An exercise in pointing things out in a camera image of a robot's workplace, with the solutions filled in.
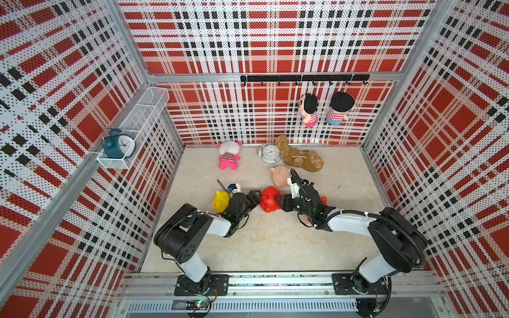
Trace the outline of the pink piggy bank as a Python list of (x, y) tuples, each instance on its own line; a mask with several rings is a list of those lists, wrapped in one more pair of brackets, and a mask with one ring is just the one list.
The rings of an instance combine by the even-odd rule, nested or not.
[(288, 179), (291, 178), (290, 168), (284, 165), (270, 167), (270, 177), (275, 187), (284, 188), (288, 186)]

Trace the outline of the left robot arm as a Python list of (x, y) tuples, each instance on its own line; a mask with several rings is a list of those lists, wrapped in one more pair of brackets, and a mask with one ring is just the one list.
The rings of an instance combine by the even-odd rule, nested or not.
[(198, 249), (206, 235), (229, 238), (240, 228), (240, 223), (249, 213), (260, 205), (261, 190), (251, 190), (244, 194), (234, 193), (227, 208), (221, 215), (199, 211), (191, 204), (184, 204), (154, 235), (154, 244), (163, 256), (168, 255), (183, 272), (178, 278), (179, 291), (206, 295), (211, 288), (224, 295), (220, 282), (215, 282), (211, 273), (198, 255)]

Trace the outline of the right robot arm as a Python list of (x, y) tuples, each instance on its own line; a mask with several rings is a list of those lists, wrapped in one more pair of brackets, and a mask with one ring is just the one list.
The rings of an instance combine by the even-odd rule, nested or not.
[(339, 209), (326, 205), (312, 183), (291, 188), (291, 194), (274, 196), (283, 211), (308, 217), (316, 230), (353, 233), (375, 243), (378, 251), (339, 281), (343, 289), (366, 295), (397, 273), (425, 266), (425, 237), (396, 209), (386, 207), (379, 213)]

